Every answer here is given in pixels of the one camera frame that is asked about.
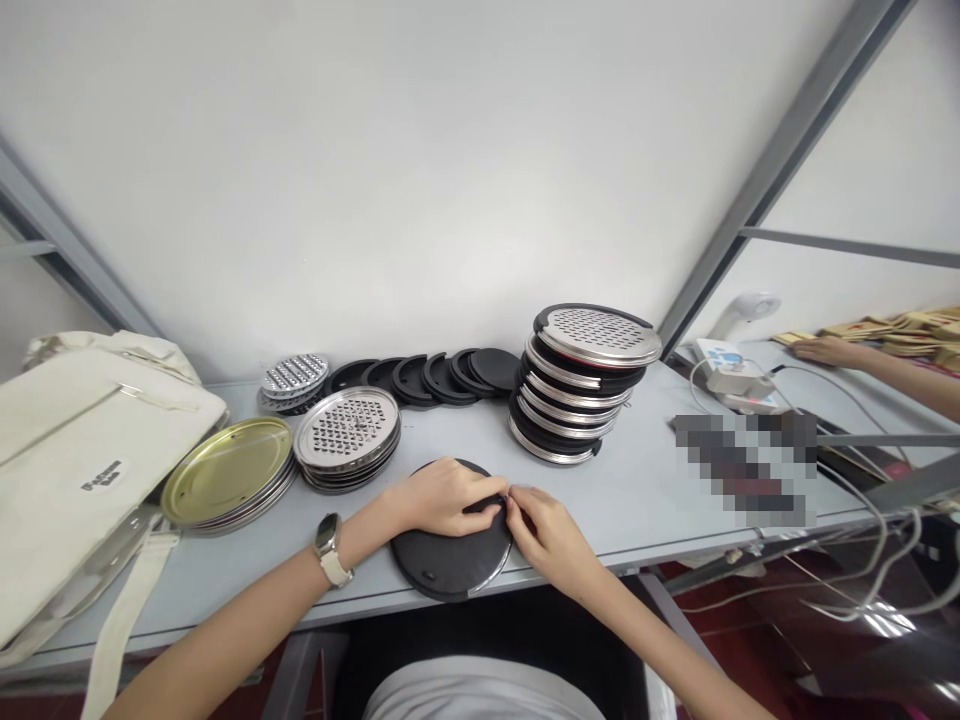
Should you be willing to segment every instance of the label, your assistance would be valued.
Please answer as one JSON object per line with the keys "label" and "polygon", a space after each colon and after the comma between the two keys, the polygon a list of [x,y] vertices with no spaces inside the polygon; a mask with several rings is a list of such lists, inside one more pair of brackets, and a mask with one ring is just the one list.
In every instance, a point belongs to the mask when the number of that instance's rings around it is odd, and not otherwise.
{"label": "label", "polygon": [[128,460],[112,460],[106,463],[96,475],[83,483],[80,489],[92,493],[105,493],[110,488],[119,485],[129,469],[130,462]]}

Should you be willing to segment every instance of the white wall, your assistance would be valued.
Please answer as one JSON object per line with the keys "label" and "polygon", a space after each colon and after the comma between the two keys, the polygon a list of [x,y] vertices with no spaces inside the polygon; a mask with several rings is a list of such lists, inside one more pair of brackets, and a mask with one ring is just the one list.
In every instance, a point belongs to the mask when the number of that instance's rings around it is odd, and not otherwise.
{"label": "white wall", "polygon": [[[0,222],[0,247],[15,242]],[[64,330],[112,333],[32,258],[0,262],[0,383],[19,375],[27,344]]]}
{"label": "white wall", "polygon": [[659,321],[848,0],[7,0],[0,133],[208,380]]}
{"label": "white wall", "polygon": [[[960,3],[922,0],[856,87],[764,227],[960,252]],[[960,304],[960,271],[752,240],[693,323],[741,292],[783,299],[731,339]]]}

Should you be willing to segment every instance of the white shirt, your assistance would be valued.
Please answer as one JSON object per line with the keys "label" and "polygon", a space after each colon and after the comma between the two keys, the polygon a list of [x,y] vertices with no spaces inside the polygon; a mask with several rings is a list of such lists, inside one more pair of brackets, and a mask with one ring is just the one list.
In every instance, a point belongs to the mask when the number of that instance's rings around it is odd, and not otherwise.
{"label": "white shirt", "polygon": [[364,720],[603,720],[580,690],[521,663],[454,655],[400,668],[370,696]]}

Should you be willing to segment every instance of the woman's left hand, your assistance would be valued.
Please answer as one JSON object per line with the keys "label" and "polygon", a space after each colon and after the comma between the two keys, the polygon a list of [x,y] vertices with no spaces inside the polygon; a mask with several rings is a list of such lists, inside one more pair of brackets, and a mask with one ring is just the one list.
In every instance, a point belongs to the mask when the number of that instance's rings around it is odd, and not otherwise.
{"label": "woman's left hand", "polygon": [[499,504],[479,513],[464,513],[464,508],[491,495],[506,495],[507,487],[505,478],[484,477],[446,457],[388,488],[383,499],[395,513],[401,532],[416,529],[462,537],[486,530],[500,512]]}

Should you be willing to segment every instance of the stack of graters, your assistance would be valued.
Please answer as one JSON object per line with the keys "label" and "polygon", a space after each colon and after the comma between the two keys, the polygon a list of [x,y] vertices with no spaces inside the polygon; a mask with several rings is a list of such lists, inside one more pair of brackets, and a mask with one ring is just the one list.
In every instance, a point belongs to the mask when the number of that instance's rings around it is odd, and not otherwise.
{"label": "stack of graters", "polygon": [[293,452],[314,490],[341,495],[383,472],[400,443],[400,408],[377,387],[351,387],[317,402],[300,421]]}
{"label": "stack of graters", "polygon": [[545,308],[520,358],[510,432],[548,462],[586,462],[661,349],[650,323],[620,310],[582,303]]}
{"label": "stack of graters", "polygon": [[201,443],[171,473],[163,514],[191,535],[223,535],[263,515],[297,476],[283,420],[253,418]]}
{"label": "stack of graters", "polygon": [[279,415],[303,415],[324,395],[330,363],[308,353],[285,358],[267,370],[260,381],[257,402]]}

